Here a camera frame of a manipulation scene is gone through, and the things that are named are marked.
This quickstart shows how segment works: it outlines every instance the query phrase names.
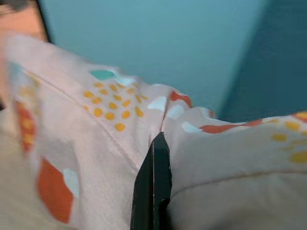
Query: stitching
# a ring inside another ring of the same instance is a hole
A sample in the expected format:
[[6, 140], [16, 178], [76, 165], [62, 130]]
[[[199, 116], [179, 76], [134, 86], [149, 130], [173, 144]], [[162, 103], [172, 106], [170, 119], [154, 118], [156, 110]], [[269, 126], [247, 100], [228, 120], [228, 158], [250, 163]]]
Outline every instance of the stitching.
[[[64, 90], [58, 88], [57, 86], [53, 85], [52, 83], [48, 82], [47, 80], [43, 79], [42, 77], [40, 77], [38, 74], [34, 73], [41, 81], [45, 82], [46, 84], [50, 85], [52, 88], [58, 90], [59, 92], [61, 92], [62, 94], [66, 95], [69, 99], [71, 99], [73, 102], [75, 102], [77, 105], [79, 105], [79, 108], [82, 109], [82, 105], [76, 101], [74, 98], [72, 98], [70, 95], [68, 95]], [[92, 119], [94, 119], [95, 121], [97, 121], [101, 127], [103, 128], [103, 130], [108, 133], [108, 135], [110, 136], [110, 138], [114, 141], [114, 143], [119, 147], [119, 149], [124, 153], [124, 155], [126, 155], [128, 157], [128, 160], [131, 161], [133, 163], [133, 166], [135, 167], [135, 169], [138, 171], [138, 167], [136, 162], [132, 159], [132, 157], [124, 150], [124, 148], [122, 147], [122, 145], [114, 138], [114, 136], [109, 132], [108, 129], [106, 129], [103, 124], [96, 118], [94, 117], [91, 113], [86, 112]]]
[[189, 185], [186, 187], [183, 187], [181, 189], [179, 189], [178, 191], [176, 191], [172, 196], [171, 199], [173, 199], [175, 196], [177, 196], [179, 193], [184, 192], [188, 189], [192, 189], [195, 187], [199, 187], [199, 186], [203, 186], [203, 185], [209, 185], [209, 184], [218, 184], [220, 182], [225, 182], [225, 181], [231, 181], [231, 180], [239, 180], [239, 179], [247, 179], [250, 177], [258, 177], [258, 176], [269, 176], [272, 174], [299, 174], [299, 175], [307, 175], [307, 171], [289, 171], [289, 170], [284, 170], [284, 171], [268, 171], [268, 172], [256, 172], [254, 174], [250, 174], [250, 175], [238, 175], [238, 176], [232, 176], [232, 177], [228, 177], [228, 178], [222, 178], [222, 179], [216, 179], [213, 181], [209, 181], [209, 182], [203, 182], [203, 183], [199, 183], [199, 184], [193, 184], [193, 185]]

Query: teal wall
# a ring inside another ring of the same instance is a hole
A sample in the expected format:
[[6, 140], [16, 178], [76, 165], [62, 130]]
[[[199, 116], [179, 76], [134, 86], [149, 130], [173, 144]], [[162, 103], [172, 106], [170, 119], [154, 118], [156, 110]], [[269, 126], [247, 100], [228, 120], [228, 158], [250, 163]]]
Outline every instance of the teal wall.
[[269, 0], [41, 0], [53, 41], [219, 111]]
[[219, 114], [240, 122], [307, 111], [307, 2], [266, 8]]

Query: teal shape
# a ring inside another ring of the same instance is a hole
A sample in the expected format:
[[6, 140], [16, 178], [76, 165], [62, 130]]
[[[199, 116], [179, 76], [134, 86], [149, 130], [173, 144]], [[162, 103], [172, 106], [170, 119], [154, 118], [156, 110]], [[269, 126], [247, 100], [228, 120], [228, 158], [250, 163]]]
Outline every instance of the teal shape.
[[90, 74], [101, 81], [115, 77], [115, 74], [109, 70], [92, 70], [90, 71]]
[[23, 68], [21, 65], [18, 65], [15, 62], [9, 62], [9, 77], [12, 80], [17, 79], [18, 75], [23, 71]]

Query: yellow dot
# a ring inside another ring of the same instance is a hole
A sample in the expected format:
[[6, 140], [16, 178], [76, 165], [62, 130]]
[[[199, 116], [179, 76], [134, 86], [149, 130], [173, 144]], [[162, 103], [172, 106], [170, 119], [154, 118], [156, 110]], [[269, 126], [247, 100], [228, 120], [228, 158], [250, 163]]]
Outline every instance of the yellow dot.
[[139, 103], [142, 103], [141, 98], [140, 98], [139, 95], [135, 95], [135, 98], [136, 98], [136, 100], [137, 100]]
[[130, 112], [127, 110], [127, 111], [124, 111], [122, 114], [121, 114], [121, 117], [123, 119], [127, 119], [128, 117], [130, 117]]
[[275, 124], [278, 124], [279, 123], [279, 120], [278, 119], [272, 119], [270, 121], [268, 121], [267, 123], [275, 123]]
[[143, 111], [141, 109], [139, 109], [139, 107], [135, 107], [134, 110], [135, 110], [135, 113], [136, 113], [137, 116], [139, 116], [139, 117], [144, 116]]
[[290, 161], [294, 163], [307, 163], [307, 151], [296, 152], [290, 157]]
[[38, 80], [34, 80], [34, 86], [35, 87], [40, 87], [40, 82]]
[[32, 144], [33, 143], [33, 135], [25, 134], [24, 135], [24, 142], [27, 143], [27, 144]]
[[109, 94], [109, 92], [107, 91], [107, 90], [99, 90], [99, 92], [101, 93], [101, 94], [103, 94], [103, 95], [108, 95]]
[[21, 95], [21, 96], [26, 96], [26, 90], [25, 90], [25, 88], [24, 87], [20, 87], [20, 89], [19, 89], [19, 94]]
[[144, 100], [148, 100], [148, 97], [146, 97], [146, 96], [144, 96], [144, 95], [142, 95], [141, 96]]
[[118, 95], [113, 95], [114, 99], [117, 100], [117, 101], [121, 101], [121, 96], [118, 96]]
[[119, 132], [124, 131], [125, 127], [126, 126], [123, 123], [118, 123], [118, 124], [115, 125], [116, 130], [119, 131]]
[[110, 89], [111, 89], [111, 90], [113, 90], [113, 91], [117, 92], [117, 88], [116, 88], [116, 86], [115, 86], [115, 85], [110, 84], [110, 85], [109, 85], [109, 87], [110, 87]]
[[30, 119], [23, 119], [22, 126], [25, 129], [30, 129], [32, 125], [33, 125], [33, 121], [31, 121]]
[[22, 102], [19, 102], [19, 101], [16, 101], [16, 103], [17, 103], [17, 107], [19, 107], [19, 108], [24, 108], [24, 104], [22, 103]]
[[134, 93], [134, 88], [127, 89], [126, 92], [129, 93], [129, 94], [132, 94], [132, 93]]
[[276, 141], [286, 141], [286, 140], [287, 140], [287, 136], [286, 136], [286, 134], [275, 133], [275, 134], [272, 136], [272, 139], [273, 139], [273, 140], [276, 140]]
[[85, 91], [85, 92], [83, 93], [83, 95], [84, 95], [84, 97], [86, 97], [86, 98], [93, 98], [93, 97], [94, 97], [94, 94], [93, 94], [92, 92], [90, 92], [90, 91]]
[[32, 88], [29, 89], [29, 97], [35, 97], [35, 91]]
[[287, 129], [292, 131], [298, 131], [301, 126], [299, 123], [293, 121], [286, 121], [284, 125], [287, 127]]
[[95, 115], [96, 117], [100, 117], [102, 114], [103, 114], [102, 109], [99, 109], [99, 108], [95, 108], [95, 109], [94, 109], [94, 115]]
[[98, 88], [98, 87], [103, 87], [104, 85], [103, 83], [97, 82], [94, 84], [94, 86]]
[[101, 99], [100, 97], [96, 97], [95, 99], [92, 100], [92, 102], [93, 102], [94, 104], [99, 104], [99, 103], [102, 102], [102, 99]]
[[125, 89], [125, 86], [123, 86], [123, 85], [121, 85], [121, 84], [119, 84], [119, 83], [117, 83], [117, 86], [118, 86], [119, 88], [121, 88], [121, 89]]
[[106, 119], [109, 121], [112, 121], [114, 119], [114, 114], [113, 113], [106, 113]]
[[130, 103], [131, 103], [131, 100], [126, 100], [126, 101], [123, 102], [122, 105], [123, 105], [124, 107], [127, 107], [127, 106], [130, 105]]
[[117, 109], [117, 105], [115, 103], [113, 103], [113, 102], [110, 102], [109, 103], [109, 108], [110, 109]]

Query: cloth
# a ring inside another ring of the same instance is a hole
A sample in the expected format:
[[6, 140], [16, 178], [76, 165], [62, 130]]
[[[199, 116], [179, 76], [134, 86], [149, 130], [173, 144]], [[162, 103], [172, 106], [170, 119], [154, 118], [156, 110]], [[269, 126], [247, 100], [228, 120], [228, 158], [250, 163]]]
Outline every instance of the cloth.
[[306, 226], [307, 112], [220, 121], [172, 87], [21, 35], [7, 61], [24, 157], [54, 219], [129, 229], [134, 180], [164, 132], [174, 229]]

